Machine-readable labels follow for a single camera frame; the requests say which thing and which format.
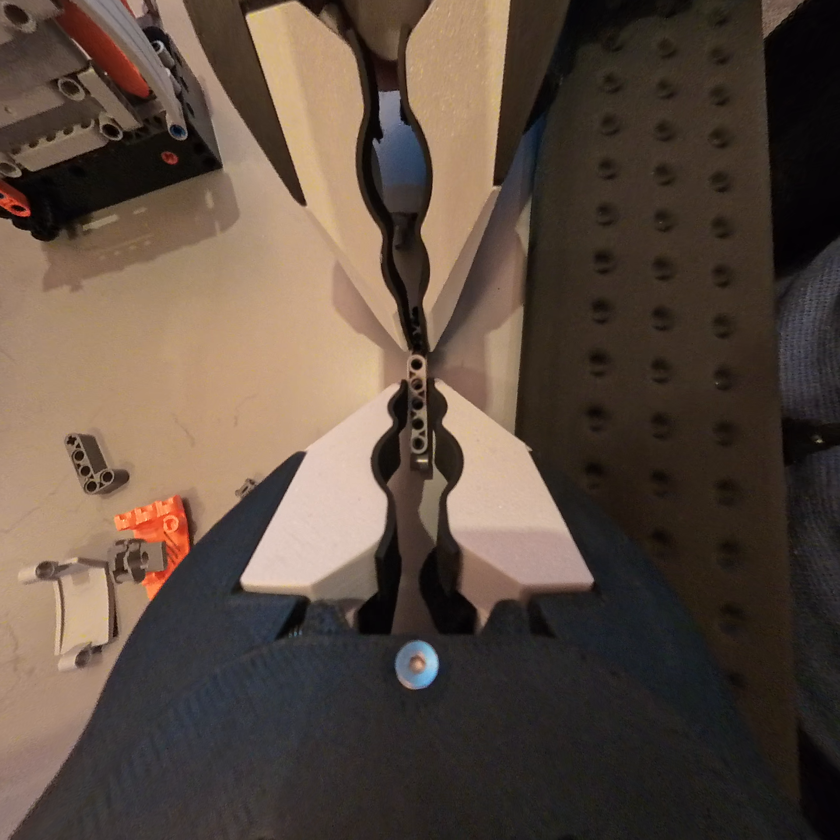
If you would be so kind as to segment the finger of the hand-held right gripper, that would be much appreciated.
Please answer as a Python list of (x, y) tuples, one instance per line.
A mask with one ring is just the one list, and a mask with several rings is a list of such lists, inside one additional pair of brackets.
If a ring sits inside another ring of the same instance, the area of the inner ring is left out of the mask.
[(434, 349), (455, 311), (497, 202), (494, 183), (509, 3), (431, 3), (406, 42), (407, 103), (431, 187), (421, 225)]
[(305, 208), (377, 321), (407, 350), (382, 267), (385, 236), (360, 174), (371, 111), (354, 50), (302, 3), (248, 12), (246, 24)]

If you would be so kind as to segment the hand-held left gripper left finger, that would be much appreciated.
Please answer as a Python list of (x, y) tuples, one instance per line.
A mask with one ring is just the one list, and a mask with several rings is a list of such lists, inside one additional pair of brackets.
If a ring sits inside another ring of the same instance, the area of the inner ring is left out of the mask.
[(392, 428), (392, 384), (305, 451), (240, 577), (247, 592), (310, 601), (367, 601), (377, 591), (375, 551), (387, 501), (375, 445)]

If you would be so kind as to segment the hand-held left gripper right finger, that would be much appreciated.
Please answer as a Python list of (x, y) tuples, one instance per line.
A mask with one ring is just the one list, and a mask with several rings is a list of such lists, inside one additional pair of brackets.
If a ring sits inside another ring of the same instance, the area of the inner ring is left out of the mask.
[(467, 601), (589, 591), (594, 578), (529, 447), (442, 380), (429, 396), (444, 478), (437, 577)]

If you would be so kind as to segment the long light grey holed beam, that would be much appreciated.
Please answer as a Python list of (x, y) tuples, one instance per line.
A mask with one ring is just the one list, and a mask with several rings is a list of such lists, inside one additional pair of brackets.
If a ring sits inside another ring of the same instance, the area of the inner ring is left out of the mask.
[[(422, 321), (419, 307), (412, 308), (411, 317), (414, 313)], [(410, 454), (412, 452), (423, 453), (429, 450), (432, 455), (434, 436), (428, 415), (427, 341), (425, 346), (413, 346), (413, 343), (411, 343), (411, 350), (406, 367)]]

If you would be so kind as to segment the grey and black toy vehicle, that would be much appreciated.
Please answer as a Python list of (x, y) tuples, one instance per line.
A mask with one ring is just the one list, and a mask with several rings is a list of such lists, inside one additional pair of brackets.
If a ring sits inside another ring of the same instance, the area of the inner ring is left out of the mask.
[(3, 224), (50, 242), (222, 167), (158, 2), (1, 2)]

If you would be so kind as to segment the orange curved panel piece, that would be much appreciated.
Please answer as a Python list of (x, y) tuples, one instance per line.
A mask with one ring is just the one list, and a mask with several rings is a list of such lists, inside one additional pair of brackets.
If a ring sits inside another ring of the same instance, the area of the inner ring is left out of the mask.
[(144, 587), (149, 601), (189, 553), (192, 543), (186, 512), (179, 496), (134, 508), (113, 517), (117, 531), (140, 553), (131, 575)]

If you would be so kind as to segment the dark grey connector block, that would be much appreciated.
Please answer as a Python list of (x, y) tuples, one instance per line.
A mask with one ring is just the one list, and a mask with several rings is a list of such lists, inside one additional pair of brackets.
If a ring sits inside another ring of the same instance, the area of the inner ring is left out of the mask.
[(107, 559), (116, 584), (143, 583), (149, 574), (164, 572), (168, 561), (165, 542), (136, 538), (116, 541), (108, 550)]

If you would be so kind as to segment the dark grey bent beam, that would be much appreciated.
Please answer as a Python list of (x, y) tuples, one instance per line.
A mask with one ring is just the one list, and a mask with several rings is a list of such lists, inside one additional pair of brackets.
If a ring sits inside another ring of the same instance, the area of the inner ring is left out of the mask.
[(130, 473), (110, 467), (94, 435), (71, 433), (64, 444), (80, 487), (88, 496), (109, 495), (126, 485)]

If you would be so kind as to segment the light grey curved panel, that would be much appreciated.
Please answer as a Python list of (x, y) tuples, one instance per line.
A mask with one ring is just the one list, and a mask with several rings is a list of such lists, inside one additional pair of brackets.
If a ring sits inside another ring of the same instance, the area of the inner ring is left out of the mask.
[(44, 561), (17, 574), (23, 585), (51, 583), (56, 600), (55, 655), (60, 672), (84, 669), (117, 634), (114, 582), (108, 565), (79, 557)]

